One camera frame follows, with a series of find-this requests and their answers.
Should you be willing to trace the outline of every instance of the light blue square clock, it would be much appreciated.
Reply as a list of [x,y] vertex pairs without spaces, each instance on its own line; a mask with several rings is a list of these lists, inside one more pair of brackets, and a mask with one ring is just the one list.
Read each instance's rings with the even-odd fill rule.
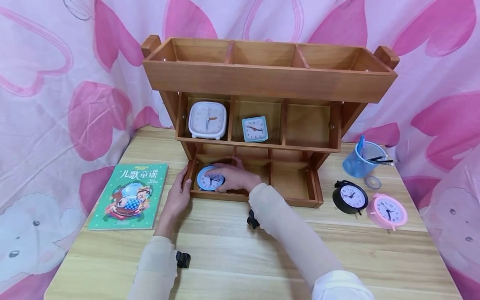
[[247,143],[258,143],[268,140],[267,121],[264,116],[243,119],[243,139]]

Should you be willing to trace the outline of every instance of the wooden tabletop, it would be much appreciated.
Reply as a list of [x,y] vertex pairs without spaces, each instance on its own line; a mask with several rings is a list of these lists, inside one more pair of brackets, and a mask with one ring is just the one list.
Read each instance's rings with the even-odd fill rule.
[[[177,173],[187,163],[174,131],[144,127],[137,131],[121,164],[169,164],[160,211]],[[346,215],[332,201],[334,183],[350,180],[372,196],[362,180],[345,174],[342,161],[353,149],[331,154],[319,169],[325,203],[319,209],[294,207],[377,300],[460,300],[397,170],[379,166],[379,192],[398,199],[408,223],[396,232],[376,227],[365,214]],[[310,299],[295,266],[278,242],[246,222],[247,203],[193,199],[177,225],[176,249],[192,256],[179,269],[170,299]],[[153,230],[89,231],[87,222],[53,278],[46,300],[125,299],[137,263]]]

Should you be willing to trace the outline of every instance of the white square clock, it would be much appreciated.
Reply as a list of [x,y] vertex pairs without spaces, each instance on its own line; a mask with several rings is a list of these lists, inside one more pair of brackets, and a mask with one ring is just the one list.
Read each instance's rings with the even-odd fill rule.
[[247,143],[258,143],[268,140],[267,122],[264,116],[243,119],[243,139]]
[[227,127],[227,109],[223,104],[211,101],[197,102],[190,109],[188,130],[192,138],[219,140]]

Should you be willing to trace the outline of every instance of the book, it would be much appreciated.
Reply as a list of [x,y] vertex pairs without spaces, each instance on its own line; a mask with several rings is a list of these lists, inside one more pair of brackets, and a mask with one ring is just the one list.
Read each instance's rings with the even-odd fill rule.
[[89,230],[152,229],[168,164],[116,165]]

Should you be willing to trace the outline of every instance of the pink curtain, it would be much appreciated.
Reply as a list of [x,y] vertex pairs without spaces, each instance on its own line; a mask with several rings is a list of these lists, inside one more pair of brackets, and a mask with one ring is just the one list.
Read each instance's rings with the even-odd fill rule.
[[42,299],[134,131],[171,128],[139,44],[170,36],[390,46],[397,81],[347,133],[390,147],[466,300],[480,294],[478,0],[0,4],[0,300]]

